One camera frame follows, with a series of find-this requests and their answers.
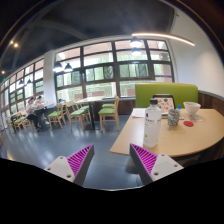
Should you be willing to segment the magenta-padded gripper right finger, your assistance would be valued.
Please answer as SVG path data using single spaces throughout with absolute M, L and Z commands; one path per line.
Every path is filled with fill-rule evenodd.
M 157 155 L 135 144 L 130 145 L 129 152 L 144 185 L 182 169 L 180 164 L 164 153 Z

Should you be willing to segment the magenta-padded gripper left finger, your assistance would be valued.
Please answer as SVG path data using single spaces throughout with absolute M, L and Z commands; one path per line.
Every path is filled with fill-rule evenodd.
M 91 144 L 67 157 L 59 156 L 45 171 L 82 186 L 93 156 L 94 145 Z

